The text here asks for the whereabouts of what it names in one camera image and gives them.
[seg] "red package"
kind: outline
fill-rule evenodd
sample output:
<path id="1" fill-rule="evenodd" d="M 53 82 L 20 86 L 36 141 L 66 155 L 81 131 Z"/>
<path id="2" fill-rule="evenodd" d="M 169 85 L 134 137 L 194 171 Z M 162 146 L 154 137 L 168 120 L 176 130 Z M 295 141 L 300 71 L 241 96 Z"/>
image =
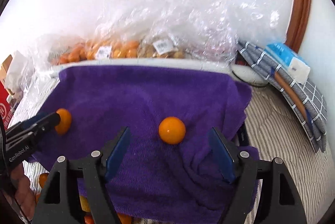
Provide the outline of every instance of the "red package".
<path id="1" fill-rule="evenodd" d="M 8 128 L 8 124 L 12 119 L 13 114 L 10 111 L 10 106 L 7 103 L 8 92 L 0 83 L 0 115 L 5 126 L 5 130 Z"/>

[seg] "barcode sticker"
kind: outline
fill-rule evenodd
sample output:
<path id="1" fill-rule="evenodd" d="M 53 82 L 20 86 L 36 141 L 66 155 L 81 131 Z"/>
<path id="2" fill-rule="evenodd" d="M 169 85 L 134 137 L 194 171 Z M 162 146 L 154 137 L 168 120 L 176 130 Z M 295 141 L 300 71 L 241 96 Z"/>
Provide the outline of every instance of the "barcode sticker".
<path id="1" fill-rule="evenodd" d="M 111 46 L 100 46 L 97 53 L 95 54 L 96 60 L 109 59 L 111 56 Z"/>
<path id="2" fill-rule="evenodd" d="M 169 40 L 158 40 L 152 45 L 157 51 L 158 55 L 162 55 L 174 50 L 173 43 Z"/>

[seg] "white circular logo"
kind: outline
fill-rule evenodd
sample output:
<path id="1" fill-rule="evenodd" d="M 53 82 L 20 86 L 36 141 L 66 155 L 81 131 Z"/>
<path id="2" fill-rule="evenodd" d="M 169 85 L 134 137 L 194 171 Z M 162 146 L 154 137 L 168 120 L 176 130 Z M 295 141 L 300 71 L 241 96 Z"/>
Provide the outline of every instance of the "white circular logo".
<path id="1" fill-rule="evenodd" d="M 3 103 L 0 103 L 0 115 L 2 117 L 2 119 L 5 119 L 6 118 L 6 107 L 4 106 Z"/>

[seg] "purple towel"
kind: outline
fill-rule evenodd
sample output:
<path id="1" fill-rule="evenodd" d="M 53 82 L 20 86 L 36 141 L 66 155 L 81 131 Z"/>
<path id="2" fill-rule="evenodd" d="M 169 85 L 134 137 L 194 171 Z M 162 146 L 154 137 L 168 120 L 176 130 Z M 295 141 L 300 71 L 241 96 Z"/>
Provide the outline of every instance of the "purple towel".
<path id="1" fill-rule="evenodd" d="M 41 108 L 72 113 L 70 131 L 50 132 L 34 157 L 50 170 L 57 157 L 78 159 L 99 150 L 129 126 L 132 141 L 107 184 L 117 212 L 175 223 L 217 223 L 234 194 L 213 161 L 212 127 L 231 140 L 242 125 L 250 88 L 226 74 L 137 66 L 72 67 Z M 186 126 L 179 145 L 159 138 L 158 126 L 176 116 Z M 254 158 L 257 149 L 243 148 Z"/>

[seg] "blue and white package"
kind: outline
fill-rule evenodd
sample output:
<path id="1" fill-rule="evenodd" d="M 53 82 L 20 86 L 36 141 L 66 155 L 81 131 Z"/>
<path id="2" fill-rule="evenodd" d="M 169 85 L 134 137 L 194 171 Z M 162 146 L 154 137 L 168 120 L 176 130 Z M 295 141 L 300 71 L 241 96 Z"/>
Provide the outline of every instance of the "blue and white package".
<path id="1" fill-rule="evenodd" d="M 311 68 L 297 53 L 283 43 L 268 44 L 265 51 L 288 71 L 298 83 L 307 81 Z"/>

